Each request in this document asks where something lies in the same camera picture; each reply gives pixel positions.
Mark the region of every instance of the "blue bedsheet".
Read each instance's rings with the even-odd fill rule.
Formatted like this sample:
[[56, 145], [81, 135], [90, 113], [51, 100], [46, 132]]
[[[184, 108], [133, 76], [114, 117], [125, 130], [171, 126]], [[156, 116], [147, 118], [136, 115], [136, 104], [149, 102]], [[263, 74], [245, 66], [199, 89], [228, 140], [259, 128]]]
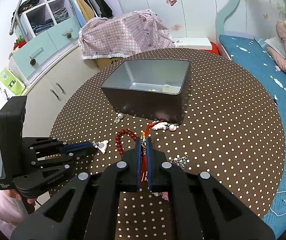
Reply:
[[[272, 98], [275, 96], [278, 98], [276, 100], [278, 112], [283, 123], [286, 142], [286, 90], [284, 89], [286, 88], [286, 74], [275, 70], [276, 63], [255, 40], [221, 35], [219, 41], [233, 62], [241, 65], [255, 76]], [[277, 79], [284, 88], [280, 87], [274, 79]], [[279, 191], [286, 191], [286, 154]], [[276, 193], [271, 205], [272, 210], [278, 215], [286, 213], [286, 203], [283, 199], [286, 200], [286, 192]], [[273, 229], [276, 238], [280, 237], [286, 229], [286, 214], [278, 217], [269, 210], [263, 221]]]

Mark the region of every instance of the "mint green drawer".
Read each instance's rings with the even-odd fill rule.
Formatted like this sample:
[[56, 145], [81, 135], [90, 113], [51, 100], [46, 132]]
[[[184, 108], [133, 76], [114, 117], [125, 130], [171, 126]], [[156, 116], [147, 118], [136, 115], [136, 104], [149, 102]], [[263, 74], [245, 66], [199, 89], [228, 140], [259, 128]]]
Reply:
[[[63, 48], [72, 40], [79, 37], [80, 25], [75, 16], [54, 25], [47, 30], [57, 50]], [[70, 33], [72, 37], [69, 39], [67, 33]]]
[[[45, 60], [57, 52], [50, 36], [45, 31], [25, 44], [18, 52], [13, 54], [13, 59], [28, 78]], [[30, 64], [31, 58], [36, 60], [36, 64]]]

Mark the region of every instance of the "polka dot tablecloth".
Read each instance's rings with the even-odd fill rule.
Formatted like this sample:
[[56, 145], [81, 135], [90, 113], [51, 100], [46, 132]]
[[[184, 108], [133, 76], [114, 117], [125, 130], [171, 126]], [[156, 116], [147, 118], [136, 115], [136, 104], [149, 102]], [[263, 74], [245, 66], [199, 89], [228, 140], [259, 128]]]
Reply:
[[[191, 95], [184, 122], [175, 132], [153, 131], [153, 147], [168, 160], [188, 155], [185, 171], [208, 171], [262, 218], [268, 211], [285, 159], [285, 141], [277, 108], [264, 87], [239, 65], [216, 54], [194, 49], [160, 49], [131, 58], [175, 58], [191, 60]], [[129, 128], [140, 136], [151, 120], [116, 113], [100, 89], [103, 81], [120, 65], [116, 62], [83, 84], [57, 117], [50, 136], [68, 143], [109, 140], [107, 152], [93, 160], [75, 164], [82, 171], [102, 172], [121, 160], [115, 134]], [[124, 150], [134, 141], [122, 136]], [[50, 191], [53, 195], [65, 184]], [[173, 239], [170, 205], [147, 188], [121, 193], [115, 239]]]

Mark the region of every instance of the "green package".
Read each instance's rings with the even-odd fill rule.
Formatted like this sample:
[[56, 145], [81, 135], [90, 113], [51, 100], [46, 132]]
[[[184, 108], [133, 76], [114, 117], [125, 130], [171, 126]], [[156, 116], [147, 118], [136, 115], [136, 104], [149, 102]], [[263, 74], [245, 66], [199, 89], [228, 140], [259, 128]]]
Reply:
[[6, 67], [0, 73], [0, 80], [16, 96], [19, 96], [25, 89], [24, 83]]

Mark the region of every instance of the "metal tin box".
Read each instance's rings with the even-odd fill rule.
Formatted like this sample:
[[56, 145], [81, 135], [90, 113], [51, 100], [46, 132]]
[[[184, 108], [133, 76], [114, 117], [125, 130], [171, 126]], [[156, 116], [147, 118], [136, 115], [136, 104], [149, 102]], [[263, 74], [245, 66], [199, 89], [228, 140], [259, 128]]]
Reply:
[[101, 85], [116, 112], [182, 124], [190, 97], [190, 61], [125, 60]]

